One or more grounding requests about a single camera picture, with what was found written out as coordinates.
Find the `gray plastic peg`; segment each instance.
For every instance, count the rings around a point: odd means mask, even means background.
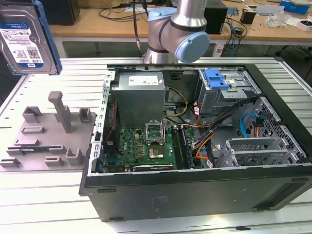
[[[66,114],[65,107],[62,102],[63,94],[60,91],[52,91],[49,94],[49,102],[54,104],[54,107],[58,113],[58,118],[61,121],[66,133],[70,133],[72,129],[72,124],[70,118]]]

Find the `hard drive label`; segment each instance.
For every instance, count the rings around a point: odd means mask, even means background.
[[[35,43],[35,37],[31,37],[31,30],[27,23],[3,23],[0,25],[0,33],[4,38],[14,60],[25,68],[40,68],[43,59]]]

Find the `aluminum workbench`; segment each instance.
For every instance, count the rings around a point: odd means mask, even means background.
[[[67,58],[60,76],[20,79],[0,108],[0,157],[13,142],[26,106],[54,112],[47,97],[62,91],[72,112],[97,112],[107,64],[140,63],[136,58]],[[312,134],[312,89],[285,62],[274,58],[202,58],[198,63],[253,63]],[[102,223],[88,197],[78,195],[81,171],[0,174],[0,233],[312,233],[312,190],[279,211]],[[198,202],[206,204],[203,197]]]

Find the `blue drive bay latch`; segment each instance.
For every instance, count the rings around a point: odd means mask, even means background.
[[[218,69],[205,69],[205,78],[211,89],[229,89]]]

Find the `black box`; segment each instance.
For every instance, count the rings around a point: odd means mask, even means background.
[[[207,0],[204,16],[207,20],[208,34],[221,34],[227,11],[228,8],[221,0]]]
[[[245,24],[252,24],[256,14],[257,14],[256,11],[244,11],[243,10],[242,16],[240,18],[240,22],[245,23]]]
[[[49,24],[74,25],[79,16],[78,0],[40,0]]]

